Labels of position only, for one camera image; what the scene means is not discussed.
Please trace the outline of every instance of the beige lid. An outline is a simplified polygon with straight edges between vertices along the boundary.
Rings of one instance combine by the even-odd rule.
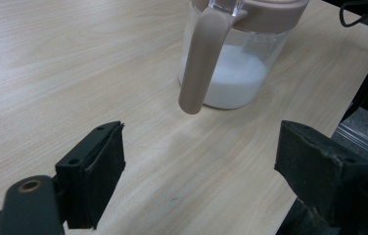
[[[208,0],[192,0],[193,6],[202,12]],[[294,28],[309,0],[246,0],[243,10],[248,16],[233,27],[243,31],[282,32]]]

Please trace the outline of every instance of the black cable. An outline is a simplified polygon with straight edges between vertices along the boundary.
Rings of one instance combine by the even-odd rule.
[[[368,13],[367,13],[367,14],[363,15],[360,19],[358,19],[357,21],[355,21],[353,23],[346,23],[345,20],[344,20],[345,7],[365,5],[365,4],[368,4],[368,0],[349,1],[349,2],[343,3],[342,6],[340,7],[340,22],[341,22],[341,25],[344,26],[344,27],[351,27],[351,26],[359,24],[359,23],[365,21],[366,19],[368,19]]]

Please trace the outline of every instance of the wooden table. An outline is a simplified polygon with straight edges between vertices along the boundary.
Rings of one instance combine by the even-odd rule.
[[[126,169],[95,234],[275,233],[295,198],[273,169],[280,121],[334,132],[368,72],[368,26],[312,0],[251,104],[188,116],[187,14],[179,0],[0,0],[0,210],[9,186],[54,175],[119,119]]]

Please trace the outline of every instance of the white liquid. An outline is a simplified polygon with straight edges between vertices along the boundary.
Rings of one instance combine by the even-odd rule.
[[[182,58],[184,73],[187,57]],[[249,103],[267,75],[266,65],[241,47],[223,45],[205,98],[205,104],[236,109]]]

